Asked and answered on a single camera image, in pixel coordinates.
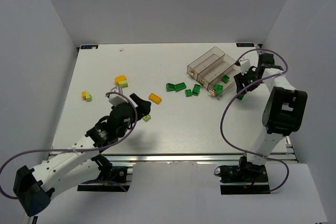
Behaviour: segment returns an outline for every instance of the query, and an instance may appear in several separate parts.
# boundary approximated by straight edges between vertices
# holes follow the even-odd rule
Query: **white wall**
[[[0,164],[14,154],[50,147],[76,59],[76,48],[50,0],[0,0]],[[26,155],[1,174],[10,194],[18,168],[37,165]],[[0,195],[0,222],[21,223],[18,200]]]
[[[289,63],[289,81],[308,93],[295,152],[307,162],[329,223],[336,223],[336,0],[287,0],[266,48]]]
[[[51,0],[74,43],[262,43],[286,0]]]

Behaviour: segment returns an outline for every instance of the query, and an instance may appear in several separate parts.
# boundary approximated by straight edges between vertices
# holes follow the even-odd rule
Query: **robotic arm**
[[[136,94],[138,120],[150,113],[151,102]],[[70,149],[95,149],[118,141],[135,122],[133,107],[116,94],[109,95],[110,115],[102,117]],[[21,167],[15,177],[14,193],[28,216],[43,211],[59,194],[88,180],[110,180],[115,172],[101,151],[60,153],[45,163],[28,169]]]
[[[249,60],[243,60],[238,64],[241,66],[241,73],[235,76],[237,93],[256,80],[283,71],[281,66],[275,65],[272,54],[259,55],[257,67],[251,67]],[[228,192],[227,194],[232,194],[232,192],[234,194],[252,194],[269,190],[268,185],[268,189],[265,186],[246,187],[246,182],[252,182],[252,184],[260,182],[262,185],[268,183],[265,169],[266,158],[285,136],[300,129],[308,97],[307,93],[295,89],[285,76],[267,79],[264,84],[270,92],[262,117],[264,127],[248,150],[261,156],[245,153],[240,158],[238,167],[220,167],[221,182],[224,185],[241,185],[236,186],[234,190],[232,187],[229,190],[224,190]],[[258,86],[257,84],[250,87],[245,93],[253,91]]]

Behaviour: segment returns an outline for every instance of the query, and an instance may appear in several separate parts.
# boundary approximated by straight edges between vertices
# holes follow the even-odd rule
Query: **clear plastic tray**
[[[236,66],[235,62],[218,47],[214,47],[189,64],[187,73],[218,99],[234,86],[234,76],[240,73],[240,67]],[[227,83],[222,82],[225,75],[230,78]],[[216,84],[223,85],[222,93],[216,94]]]

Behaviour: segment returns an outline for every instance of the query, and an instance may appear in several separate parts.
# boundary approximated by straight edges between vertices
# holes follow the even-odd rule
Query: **lime green lego brick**
[[[192,92],[191,92],[191,89],[186,89],[186,90],[184,90],[184,92],[185,92],[186,97],[191,97],[193,95]]]
[[[224,83],[228,83],[229,80],[230,80],[230,77],[227,76],[227,75],[224,75],[224,76],[222,77],[222,82],[224,82]]]
[[[167,91],[175,91],[175,85],[174,84],[171,84],[171,83],[167,83],[166,84],[166,89]]]
[[[142,119],[147,122],[151,118],[151,115],[145,115]]]
[[[240,94],[238,97],[237,97],[237,99],[240,99],[240,100],[242,100],[244,98],[244,95],[243,94]]]
[[[127,88],[128,87],[128,82],[127,81],[119,81],[118,84],[122,88]]]
[[[222,91],[223,91],[223,85],[220,85],[220,84],[216,84],[216,85],[214,85],[214,89],[215,89],[215,93],[216,94],[220,94],[220,93],[222,93]]]
[[[193,95],[198,95],[199,94],[199,92],[200,92],[200,89],[201,89],[201,86],[200,85],[198,85],[198,84],[195,84],[194,85],[194,88],[193,88]]]
[[[187,87],[187,86],[186,86],[186,84],[185,84],[184,82],[179,83],[179,84],[176,84],[176,85],[175,85],[175,91],[178,92],[178,91],[180,91],[180,90],[185,89],[186,87]]]

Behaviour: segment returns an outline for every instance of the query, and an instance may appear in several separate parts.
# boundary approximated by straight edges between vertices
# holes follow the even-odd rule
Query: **purple cable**
[[[110,144],[110,145],[107,145],[107,146],[104,146],[104,147],[100,147],[100,148],[92,148],[92,149],[37,149],[37,150],[31,150],[31,151],[25,151],[25,152],[21,152],[21,153],[18,153],[16,155],[14,155],[13,157],[9,158],[1,167],[0,167],[0,175],[2,173],[2,171],[4,170],[4,168],[6,167],[6,165],[16,159],[17,157],[20,157],[22,155],[25,155],[25,154],[29,154],[29,153],[36,153],[36,152],[66,152],[66,153],[71,153],[71,152],[93,152],[93,151],[105,151],[106,149],[112,147],[112,146],[115,146],[119,143],[121,143],[122,141],[124,141],[131,133],[132,131],[134,130],[135,126],[136,126],[136,122],[138,121],[138,113],[136,112],[136,108],[135,106],[133,105],[132,101],[127,98],[125,95],[123,94],[120,94],[118,92],[107,92],[106,93],[106,96],[110,95],[110,94],[117,94],[117,95],[120,95],[121,97],[125,98],[128,103],[132,106],[133,110],[135,111],[135,121],[134,121],[134,124],[131,126],[129,132],[122,138],[120,139],[119,141],[113,143],[113,144]],[[14,197],[14,196],[11,196],[9,194],[7,194],[1,187],[1,184],[0,184],[0,193],[9,198],[9,199],[17,199],[17,197]]]
[[[221,124],[221,125],[220,125],[220,134],[222,135],[222,138],[224,139],[224,141],[225,141],[229,146],[231,146],[232,148],[237,149],[237,150],[239,150],[239,151],[241,151],[241,152],[244,152],[244,153],[249,153],[249,154],[252,154],[252,155],[259,156],[259,157],[264,157],[264,156],[261,155],[261,154],[258,154],[258,153],[255,153],[255,152],[251,152],[251,151],[248,151],[248,150],[244,150],[244,149],[242,149],[242,148],[239,148],[239,147],[233,145],[233,144],[230,143],[229,140],[225,137],[224,132],[223,132],[223,122],[224,122],[224,117],[226,116],[226,113],[227,113],[228,109],[230,108],[230,106],[232,105],[232,103],[235,101],[235,99],[236,99],[241,93],[243,93],[245,90],[247,90],[248,88],[252,87],[253,85],[262,83],[263,81],[265,81],[265,80],[267,80],[267,79],[270,79],[270,78],[273,78],[273,77],[281,76],[281,75],[287,73],[287,71],[288,71],[288,64],[287,64],[287,62],[285,61],[285,59],[284,59],[280,54],[278,54],[278,53],[276,53],[276,52],[274,52],[274,51],[272,51],[272,50],[269,50],[269,49],[251,49],[251,50],[248,50],[248,51],[246,51],[245,53],[243,53],[243,54],[238,58],[237,61],[239,61],[245,54],[247,54],[247,53],[249,53],[249,52],[252,52],[252,51],[267,51],[267,52],[272,52],[273,54],[275,54],[276,56],[278,56],[278,57],[283,61],[283,63],[285,64],[286,68],[285,68],[285,70],[284,70],[282,73],[272,74],[272,75],[270,75],[270,76],[268,76],[268,77],[261,78],[261,79],[259,79],[259,80],[257,80],[257,81],[252,82],[251,84],[249,84],[248,86],[246,86],[246,87],[244,87],[242,90],[240,90],[240,91],[239,91],[239,92],[238,92],[238,93],[231,99],[231,101],[229,101],[227,107],[226,107],[225,110],[224,110],[224,113],[223,113],[223,115],[222,115],[222,119],[221,119],[221,121],[220,121],[220,122],[221,122],[221,123],[220,123],[220,124]],[[269,191],[265,191],[265,192],[263,192],[263,193],[270,193],[270,192],[272,192],[272,191],[278,190],[280,187],[282,187],[282,186],[286,183],[286,181],[287,181],[287,179],[288,179],[288,176],[289,176],[289,167],[288,167],[288,165],[287,165],[284,161],[282,161],[282,160],[274,159],[274,158],[270,158],[270,157],[267,157],[266,159],[267,159],[267,160],[270,160],[270,161],[278,161],[278,162],[284,164],[284,166],[286,167],[286,170],[287,170],[286,177],[285,177],[285,179],[282,181],[282,183],[281,183],[279,186],[277,186],[277,187],[275,187],[275,188],[273,188],[273,189],[271,189],[271,190],[269,190]]]

